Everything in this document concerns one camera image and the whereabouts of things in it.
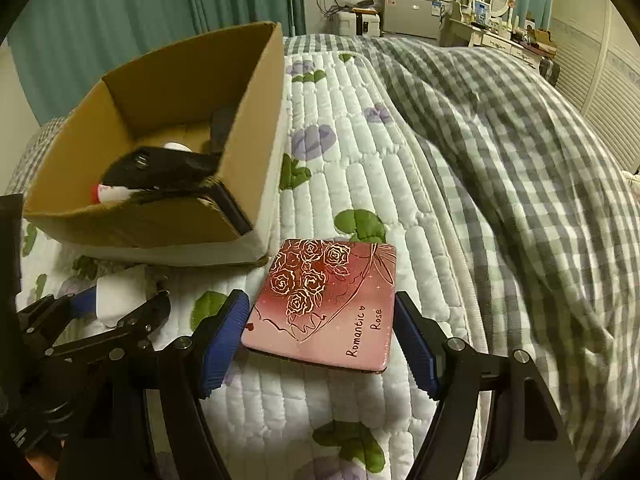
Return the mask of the white square charger box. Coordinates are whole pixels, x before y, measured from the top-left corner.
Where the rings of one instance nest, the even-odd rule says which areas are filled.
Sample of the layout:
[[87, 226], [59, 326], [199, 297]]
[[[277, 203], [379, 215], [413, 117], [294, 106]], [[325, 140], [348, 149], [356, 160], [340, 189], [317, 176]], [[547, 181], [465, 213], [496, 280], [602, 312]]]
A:
[[149, 299], [148, 267], [130, 268], [102, 276], [96, 282], [96, 318], [107, 328]]

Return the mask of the pink rose coaster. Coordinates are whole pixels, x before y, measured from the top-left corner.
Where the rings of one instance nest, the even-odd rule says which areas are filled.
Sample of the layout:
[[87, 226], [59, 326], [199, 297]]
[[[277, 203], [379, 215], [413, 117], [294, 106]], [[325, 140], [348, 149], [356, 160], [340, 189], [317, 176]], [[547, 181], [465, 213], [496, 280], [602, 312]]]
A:
[[283, 242], [242, 335], [252, 351], [314, 365], [382, 373], [396, 292], [391, 244]]

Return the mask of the black cylindrical umbrella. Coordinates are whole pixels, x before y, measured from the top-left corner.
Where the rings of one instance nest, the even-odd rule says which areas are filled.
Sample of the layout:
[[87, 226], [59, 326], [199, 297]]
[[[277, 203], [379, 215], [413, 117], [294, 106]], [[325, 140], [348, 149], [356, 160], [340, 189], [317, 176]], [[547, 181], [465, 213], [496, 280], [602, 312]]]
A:
[[213, 177], [221, 159], [217, 153], [188, 153], [142, 146], [113, 162], [101, 183], [134, 190], [188, 188]]

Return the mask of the white bottle red cap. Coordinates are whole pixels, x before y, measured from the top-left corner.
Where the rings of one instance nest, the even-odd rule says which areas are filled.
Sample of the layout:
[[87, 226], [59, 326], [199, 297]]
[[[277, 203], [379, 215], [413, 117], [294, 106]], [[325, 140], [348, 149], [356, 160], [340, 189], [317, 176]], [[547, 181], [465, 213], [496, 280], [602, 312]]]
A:
[[133, 188], [99, 183], [92, 189], [91, 200], [96, 205], [123, 202], [124, 200], [129, 200], [137, 193], [139, 193], [139, 190], [134, 190]]

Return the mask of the grey 65W power bank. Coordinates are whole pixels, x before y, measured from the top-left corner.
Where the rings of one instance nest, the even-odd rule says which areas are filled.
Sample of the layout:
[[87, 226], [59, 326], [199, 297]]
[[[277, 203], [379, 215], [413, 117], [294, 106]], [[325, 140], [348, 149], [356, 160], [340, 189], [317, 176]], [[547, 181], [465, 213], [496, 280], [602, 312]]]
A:
[[220, 182], [202, 186], [203, 194], [211, 200], [224, 215], [229, 223], [240, 235], [245, 235], [252, 230], [252, 224], [246, 218], [241, 207], [236, 203], [232, 194]]

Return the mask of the white roll in box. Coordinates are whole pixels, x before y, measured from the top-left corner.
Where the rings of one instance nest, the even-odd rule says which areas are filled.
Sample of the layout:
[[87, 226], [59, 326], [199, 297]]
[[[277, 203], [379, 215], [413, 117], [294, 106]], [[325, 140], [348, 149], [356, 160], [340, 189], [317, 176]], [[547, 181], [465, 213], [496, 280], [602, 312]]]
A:
[[163, 145], [163, 148], [166, 148], [166, 150], [192, 153], [192, 150], [186, 145], [177, 142], [167, 142]]

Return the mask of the grey checked duvet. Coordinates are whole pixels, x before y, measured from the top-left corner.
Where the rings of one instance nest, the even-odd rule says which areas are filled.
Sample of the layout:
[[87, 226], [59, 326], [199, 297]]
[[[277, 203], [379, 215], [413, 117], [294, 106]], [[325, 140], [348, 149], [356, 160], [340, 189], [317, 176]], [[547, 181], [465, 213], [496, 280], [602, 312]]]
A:
[[[638, 178], [555, 88], [494, 50], [283, 35], [283, 51], [370, 61], [418, 137], [470, 271], [488, 348], [447, 338], [446, 393], [403, 479], [637, 478]], [[23, 208], [67, 116], [4, 194]], [[143, 479], [234, 479], [195, 411], [193, 341], [175, 346], [188, 356], [174, 389], [183, 418], [150, 422], [164, 407], [146, 392], [155, 456], [142, 463], [157, 473]], [[58, 472], [64, 448], [44, 438], [22, 450], [1, 419], [3, 478], [82, 479]]]

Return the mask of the brown cardboard box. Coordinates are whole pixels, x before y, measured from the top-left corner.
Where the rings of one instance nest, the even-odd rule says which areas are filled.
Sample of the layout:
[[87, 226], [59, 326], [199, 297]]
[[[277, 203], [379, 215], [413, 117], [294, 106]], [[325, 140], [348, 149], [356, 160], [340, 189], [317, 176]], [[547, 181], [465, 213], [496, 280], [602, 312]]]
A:
[[94, 258], [255, 262], [268, 252], [285, 135], [279, 24], [181, 40], [88, 92], [44, 156], [24, 214]]

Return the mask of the white dressing table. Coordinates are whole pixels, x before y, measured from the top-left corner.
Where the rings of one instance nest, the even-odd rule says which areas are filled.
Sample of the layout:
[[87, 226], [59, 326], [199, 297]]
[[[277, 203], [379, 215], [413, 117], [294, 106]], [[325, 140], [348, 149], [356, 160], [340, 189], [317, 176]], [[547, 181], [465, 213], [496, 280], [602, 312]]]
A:
[[511, 55], [540, 73], [552, 87], [558, 83], [560, 66], [551, 58], [540, 54], [536, 49], [523, 46], [518, 42], [502, 38], [488, 29], [450, 18], [448, 14], [442, 19], [439, 32], [441, 47], [491, 48]]

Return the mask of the white suitcase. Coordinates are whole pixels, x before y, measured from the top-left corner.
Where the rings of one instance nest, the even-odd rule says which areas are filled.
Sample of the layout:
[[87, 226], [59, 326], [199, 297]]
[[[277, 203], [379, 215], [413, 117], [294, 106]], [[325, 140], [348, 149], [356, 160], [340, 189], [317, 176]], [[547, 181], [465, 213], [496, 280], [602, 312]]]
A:
[[337, 36], [381, 36], [381, 17], [374, 9], [338, 11], [330, 17], [330, 24]]

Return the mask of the grey mini fridge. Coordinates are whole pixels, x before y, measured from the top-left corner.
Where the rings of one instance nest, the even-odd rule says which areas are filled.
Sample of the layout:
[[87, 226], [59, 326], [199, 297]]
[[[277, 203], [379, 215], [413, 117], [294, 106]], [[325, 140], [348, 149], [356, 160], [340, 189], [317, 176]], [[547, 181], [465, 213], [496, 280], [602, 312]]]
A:
[[440, 0], [384, 0], [383, 32], [437, 40], [442, 14]]

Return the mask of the white louvred wardrobe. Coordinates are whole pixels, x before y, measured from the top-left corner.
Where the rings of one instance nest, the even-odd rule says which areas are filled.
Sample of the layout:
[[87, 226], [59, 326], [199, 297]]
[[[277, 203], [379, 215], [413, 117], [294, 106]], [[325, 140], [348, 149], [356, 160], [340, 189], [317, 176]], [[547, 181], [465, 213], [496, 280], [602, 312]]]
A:
[[639, 170], [639, 45], [610, 0], [555, 0], [556, 88], [623, 169]]

